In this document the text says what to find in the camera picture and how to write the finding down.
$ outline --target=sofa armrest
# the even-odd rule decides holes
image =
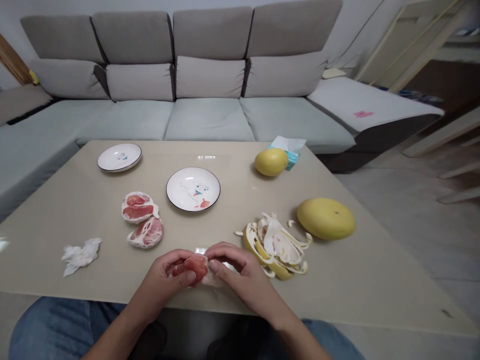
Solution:
[[[12,124],[48,106],[53,98],[41,86],[27,84],[0,92],[0,126]]]
[[[409,100],[347,77],[320,80],[307,99],[357,134],[402,119],[423,115],[434,115],[439,119],[444,115],[444,111],[437,107]]]

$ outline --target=small plate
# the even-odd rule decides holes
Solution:
[[[220,182],[204,168],[186,167],[168,179],[166,195],[177,208],[200,212],[215,204],[220,196]]]
[[[140,146],[132,143],[124,143],[112,146],[102,152],[98,157],[97,164],[102,170],[110,173],[119,173],[133,168],[142,157]]]

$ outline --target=person's left hand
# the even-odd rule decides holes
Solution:
[[[196,279],[193,271],[168,277],[168,271],[194,255],[188,250],[172,250],[155,259],[125,310],[136,320],[150,324],[159,316],[169,299]]]

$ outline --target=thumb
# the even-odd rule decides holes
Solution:
[[[174,279],[173,282],[175,284],[175,288],[177,290],[181,290],[181,289],[184,289],[184,288],[188,288],[190,286],[190,284],[195,281],[196,278],[197,278],[197,274],[195,272],[186,271],[186,272],[181,273],[178,276],[175,276],[173,278]]]
[[[231,288],[235,289],[238,281],[241,278],[240,275],[234,273],[232,270],[230,270],[218,260],[210,260],[208,264],[210,265],[210,269],[215,273],[217,278],[227,283]]]

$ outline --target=plate rim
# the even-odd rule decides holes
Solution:
[[[218,197],[215,199],[214,202],[211,203],[210,206],[206,207],[206,208],[203,208],[201,210],[185,210],[185,209],[182,209],[181,207],[177,206],[174,204],[174,202],[170,199],[170,196],[169,196],[169,192],[167,191],[167,186],[169,185],[169,182],[170,182],[170,179],[178,172],[182,171],[183,169],[202,169],[202,170],[205,170],[207,172],[209,172],[210,174],[213,175],[213,177],[215,177],[215,179],[218,181]],[[201,213],[202,211],[205,211],[205,210],[208,210],[210,209],[219,199],[220,199],[220,194],[222,193],[222,185],[220,184],[220,180],[219,178],[213,173],[211,172],[210,170],[204,168],[204,167],[200,167],[200,166],[187,166],[187,167],[183,167],[177,171],[175,171],[172,175],[170,175],[170,177],[168,178],[168,181],[166,182],[166,185],[165,185],[165,194],[166,194],[166,197],[168,199],[168,201],[174,206],[176,207],[177,209],[180,209],[182,211],[186,211],[187,213]]]
[[[99,164],[99,159],[100,159],[100,157],[101,157],[106,151],[108,151],[108,150],[110,150],[111,148],[114,148],[114,147],[116,147],[116,146],[126,145],[126,144],[135,145],[136,147],[138,147],[138,148],[140,149],[140,155],[138,156],[138,159],[137,159],[137,160],[135,160],[134,162],[132,162],[130,165],[127,165],[127,166],[124,166],[124,167],[121,167],[121,168],[118,168],[118,169],[114,169],[114,170],[108,170],[108,169],[105,169],[105,168],[103,168],[103,167],[100,166],[100,164]],[[98,158],[96,159],[96,165],[97,165],[100,169],[102,169],[103,171],[107,171],[107,172],[118,172],[119,170],[128,168],[129,166],[132,166],[133,164],[137,163],[137,162],[140,160],[141,157],[142,157],[142,148],[140,147],[140,145],[137,145],[137,144],[135,144],[135,143],[133,143],[133,142],[122,142],[122,143],[120,143],[120,144],[110,146],[108,149],[106,149],[105,151],[103,151],[103,152],[98,156]]]

